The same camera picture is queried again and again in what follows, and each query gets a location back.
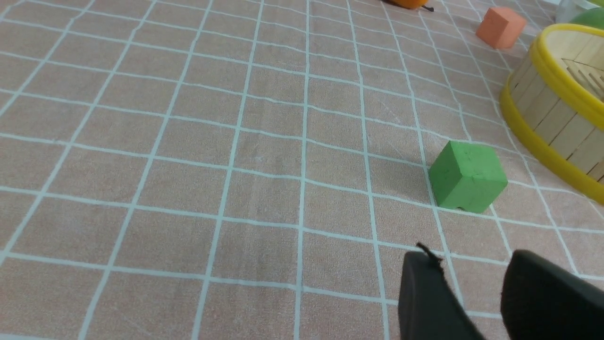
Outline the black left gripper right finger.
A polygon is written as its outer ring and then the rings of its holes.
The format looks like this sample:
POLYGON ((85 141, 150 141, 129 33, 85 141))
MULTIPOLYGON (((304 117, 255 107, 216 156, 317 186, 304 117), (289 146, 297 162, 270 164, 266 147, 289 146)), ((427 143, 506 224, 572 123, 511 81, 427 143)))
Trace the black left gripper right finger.
POLYGON ((511 340, 601 340, 604 293, 530 250, 515 250, 500 312, 511 340))

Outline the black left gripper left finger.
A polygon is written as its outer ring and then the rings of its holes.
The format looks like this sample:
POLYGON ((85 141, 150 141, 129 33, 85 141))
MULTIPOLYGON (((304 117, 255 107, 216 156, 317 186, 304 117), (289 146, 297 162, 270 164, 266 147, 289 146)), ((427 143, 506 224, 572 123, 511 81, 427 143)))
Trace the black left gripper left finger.
POLYGON ((446 282, 442 258, 417 243, 406 252, 398 300, 402 340, 483 340, 446 282))

